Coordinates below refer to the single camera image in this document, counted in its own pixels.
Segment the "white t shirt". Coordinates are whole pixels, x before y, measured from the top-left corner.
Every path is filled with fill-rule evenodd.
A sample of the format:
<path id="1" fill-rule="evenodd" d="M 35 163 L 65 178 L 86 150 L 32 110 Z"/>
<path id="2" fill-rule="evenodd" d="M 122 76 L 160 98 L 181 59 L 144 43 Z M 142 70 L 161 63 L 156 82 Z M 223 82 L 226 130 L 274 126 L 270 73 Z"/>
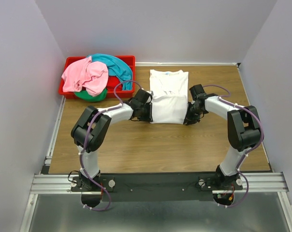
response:
<path id="1" fill-rule="evenodd" d="M 152 124 L 183 124 L 188 107 L 189 73 L 150 70 Z"/>

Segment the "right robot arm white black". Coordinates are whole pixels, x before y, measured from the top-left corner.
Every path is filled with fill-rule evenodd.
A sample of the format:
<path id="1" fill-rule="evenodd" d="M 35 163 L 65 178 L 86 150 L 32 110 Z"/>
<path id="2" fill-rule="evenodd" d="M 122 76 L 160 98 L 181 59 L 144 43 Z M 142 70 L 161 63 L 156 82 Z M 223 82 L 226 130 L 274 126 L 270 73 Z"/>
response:
<path id="1" fill-rule="evenodd" d="M 240 167 L 248 154 L 260 146 L 264 132 L 256 107 L 231 103 L 217 94 L 207 94 L 201 84 L 190 88 L 192 102 L 188 103 L 185 125 L 200 122 L 208 113 L 227 120 L 227 135 L 230 147 L 225 159 L 210 177 L 201 177 L 201 188 L 223 189 L 237 180 Z"/>

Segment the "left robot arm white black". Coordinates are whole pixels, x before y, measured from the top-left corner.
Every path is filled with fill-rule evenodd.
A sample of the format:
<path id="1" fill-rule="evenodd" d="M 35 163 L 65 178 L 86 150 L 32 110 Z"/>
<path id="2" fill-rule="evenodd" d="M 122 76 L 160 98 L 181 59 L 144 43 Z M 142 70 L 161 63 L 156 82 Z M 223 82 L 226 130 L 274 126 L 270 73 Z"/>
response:
<path id="1" fill-rule="evenodd" d="M 103 189 L 100 184 L 98 149 L 103 144 L 109 126 L 127 120 L 151 122 L 153 93 L 139 89 L 134 97 L 107 108 L 88 106 L 71 131 L 78 149 L 79 178 L 72 180 L 78 188 Z"/>

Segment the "red t shirt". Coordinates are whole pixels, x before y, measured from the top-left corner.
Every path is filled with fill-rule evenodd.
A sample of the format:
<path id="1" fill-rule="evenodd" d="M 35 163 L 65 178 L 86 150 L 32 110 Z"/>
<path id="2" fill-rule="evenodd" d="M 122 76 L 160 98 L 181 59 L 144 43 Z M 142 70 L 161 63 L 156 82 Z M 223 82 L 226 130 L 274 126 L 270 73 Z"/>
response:
<path id="1" fill-rule="evenodd" d="M 116 76 L 109 76 L 106 89 L 108 92 L 114 91 L 116 88 L 116 91 L 121 91 L 122 90 L 122 83 Z"/>

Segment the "teal t shirt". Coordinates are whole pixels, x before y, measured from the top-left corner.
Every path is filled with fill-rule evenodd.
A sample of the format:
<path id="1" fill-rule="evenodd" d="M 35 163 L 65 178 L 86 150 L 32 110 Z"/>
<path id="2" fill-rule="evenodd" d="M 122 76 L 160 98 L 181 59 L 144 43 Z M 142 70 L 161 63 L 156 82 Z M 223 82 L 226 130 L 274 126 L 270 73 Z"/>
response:
<path id="1" fill-rule="evenodd" d="M 129 65 L 121 59 L 108 55 L 108 54 L 92 54 L 88 55 L 87 58 L 91 58 L 92 62 L 102 62 L 107 66 L 109 76 L 115 76 L 118 80 L 123 83 L 122 90 L 132 90 L 132 82 L 126 82 L 132 80 L 133 72 Z"/>

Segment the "red plastic bin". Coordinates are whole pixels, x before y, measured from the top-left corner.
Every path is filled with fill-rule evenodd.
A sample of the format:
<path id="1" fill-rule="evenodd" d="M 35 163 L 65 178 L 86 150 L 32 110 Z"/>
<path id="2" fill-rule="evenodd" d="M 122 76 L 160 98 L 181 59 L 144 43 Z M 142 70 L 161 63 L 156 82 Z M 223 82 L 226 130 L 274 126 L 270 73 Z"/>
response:
<path id="1" fill-rule="evenodd" d="M 125 81 L 125 83 L 132 82 L 135 79 L 135 56 L 116 56 L 116 57 L 121 59 L 125 63 L 127 63 L 129 65 L 129 67 L 131 68 L 131 70 L 133 72 L 133 78 L 132 78 L 132 80 Z M 66 60 L 64 71 L 73 62 L 76 62 L 76 61 L 78 61 L 80 59 L 84 59 L 84 58 L 87 58 L 87 57 L 68 57 Z M 114 91 L 108 92 L 107 89 L 105 89 L 101 94 L 97 95 L 96 97 L 90 96 L 85 90 L 82 90 L 81 92 L 63 92 L 63 90 L 62 90 L 63 84 L 64 84 L 64 81 L 61 79 L 59 89 L 58 89 L 58 93 L 60 95 L 63 95 L 67 99 L 83 99 L 83 100 L 88 101 L 88 102 L 99 102 L 99 101 L 102 101 L 106 98 L 115 98 L 114 91 L 116 92 L 116 94 L 120 98 L 130 98 L 130 97 L 132 97 L 132 95 L 134 93 L 133 82 L 132 82 L 132 90 L 116 91 L 116 88 L 115 88 Z"/>

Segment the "pink t shirt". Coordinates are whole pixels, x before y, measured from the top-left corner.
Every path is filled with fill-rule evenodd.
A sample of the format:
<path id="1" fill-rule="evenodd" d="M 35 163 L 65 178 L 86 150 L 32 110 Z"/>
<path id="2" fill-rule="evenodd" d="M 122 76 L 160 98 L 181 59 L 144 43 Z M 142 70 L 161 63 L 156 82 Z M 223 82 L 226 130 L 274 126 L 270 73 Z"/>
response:
<path id="1" fill-rule="evenodd" d="M 105 89 L 108 81 L 108 69 L 102 62 L 92 62 L 91 58 L 80 59 L 70 64 L 63 72 L 63 92 L 81 92 L 85 90 L 96 97 Z"/>

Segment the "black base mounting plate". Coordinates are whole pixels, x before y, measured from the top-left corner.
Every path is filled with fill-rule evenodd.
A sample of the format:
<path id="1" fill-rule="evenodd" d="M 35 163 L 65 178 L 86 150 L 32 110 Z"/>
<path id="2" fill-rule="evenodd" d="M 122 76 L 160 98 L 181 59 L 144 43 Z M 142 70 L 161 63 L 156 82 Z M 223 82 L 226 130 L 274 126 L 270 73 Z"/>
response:
<path id="1" fill-rule="evenodd" d="M 82 174 L 69 176 L 71 191 L 81 202 L 97 208 L 103 203 L 152 201 L 217 201 L 231 205 L 243 189 L 239 175 L 222 180 L 214 172 L 99 174 L 91 181 Z"/>

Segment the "aluminium frame rail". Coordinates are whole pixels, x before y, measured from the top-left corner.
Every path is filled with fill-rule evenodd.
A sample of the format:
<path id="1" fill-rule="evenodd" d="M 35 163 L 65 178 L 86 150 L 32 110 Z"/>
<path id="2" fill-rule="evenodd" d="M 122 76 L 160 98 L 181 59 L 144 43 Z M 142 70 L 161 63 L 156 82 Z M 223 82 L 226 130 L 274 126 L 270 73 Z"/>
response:
<path id="1" fill-rule="evenodd" d="M 246 172 L 243 188 L 236 191 L 243 201 L 233 208 L 234 220 L 223 219 L 224 207 L 215 202 L 188 200 L 190 187 L 176 184 L 174 201 L 113 202 L 113 209 L 105 216 L 91 216 L 82 208 L 78 197 L 84 192 L 71 191 L 65 174 L 49 174 L 54 147 L 66 101 L 62 100 L 54 132 L 42 171 L 35 175 L 23 216 L 23 232 L 109 232 L 126 231 L 126 220 L 138 228 L 149 223 L 152 231 L 168 232 L 174 216 L 187 216 L 189 222 L 176 221 L 177 231 L 292 231 L 292 207 L 288 199 L 288 186 L 283 173 Z"/>

